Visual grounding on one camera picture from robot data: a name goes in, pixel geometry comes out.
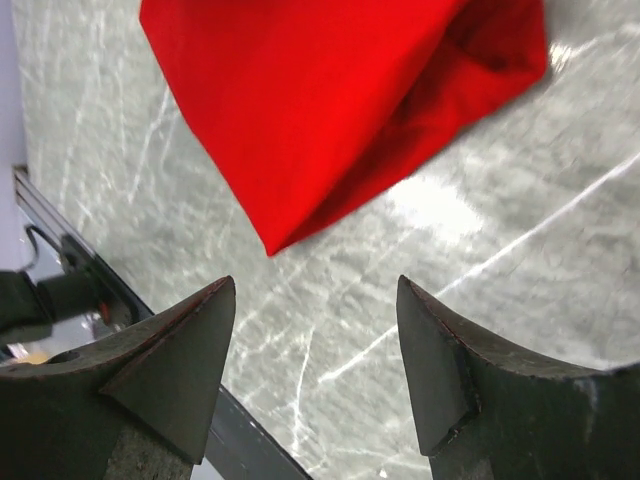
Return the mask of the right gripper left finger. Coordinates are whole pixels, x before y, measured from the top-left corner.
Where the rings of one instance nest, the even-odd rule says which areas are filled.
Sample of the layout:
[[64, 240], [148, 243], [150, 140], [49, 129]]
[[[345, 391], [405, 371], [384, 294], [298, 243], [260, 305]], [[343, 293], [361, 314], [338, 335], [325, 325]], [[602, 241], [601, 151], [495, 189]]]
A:
[[5, 479], [187, 479], [205, 453], [235, 318], [223, 277], [118, 333], [1, 370]]

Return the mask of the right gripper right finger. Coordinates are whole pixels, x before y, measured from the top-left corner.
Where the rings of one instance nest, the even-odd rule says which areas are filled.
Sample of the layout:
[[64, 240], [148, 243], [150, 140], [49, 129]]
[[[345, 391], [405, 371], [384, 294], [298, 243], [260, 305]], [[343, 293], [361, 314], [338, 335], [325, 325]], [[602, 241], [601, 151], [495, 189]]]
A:
[[420, 453], [436, 479], [635, 479], [639, 368], [515, 344], [406, 277], [397, 326]]

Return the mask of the bright red t-shirt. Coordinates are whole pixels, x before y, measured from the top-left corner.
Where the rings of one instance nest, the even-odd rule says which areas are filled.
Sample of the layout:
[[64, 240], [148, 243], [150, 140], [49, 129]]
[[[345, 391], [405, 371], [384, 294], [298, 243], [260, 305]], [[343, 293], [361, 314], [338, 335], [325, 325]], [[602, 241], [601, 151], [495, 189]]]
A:
[[403, 180], [548, 67], [540, 1], [145, 1], [139, 19], [269, 255]]

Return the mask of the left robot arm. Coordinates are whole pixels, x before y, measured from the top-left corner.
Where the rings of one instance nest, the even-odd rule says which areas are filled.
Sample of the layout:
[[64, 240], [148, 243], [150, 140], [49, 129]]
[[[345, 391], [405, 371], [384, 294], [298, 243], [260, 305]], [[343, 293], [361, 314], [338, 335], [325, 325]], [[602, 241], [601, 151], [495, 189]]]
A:
[[24, 271], [1, 272], [1, 347], [47, 338], [53, 325], [105, 302], [106, 287], [88, 270], [36, 283]]

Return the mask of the black base crossbar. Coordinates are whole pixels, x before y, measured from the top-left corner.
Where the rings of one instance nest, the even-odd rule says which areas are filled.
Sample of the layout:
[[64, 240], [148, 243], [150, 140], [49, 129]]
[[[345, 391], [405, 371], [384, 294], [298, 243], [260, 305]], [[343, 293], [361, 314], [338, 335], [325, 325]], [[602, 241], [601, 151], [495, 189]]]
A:
[[224, 479], [311, 479], [224, 386], [219, 389], [205, 458]]

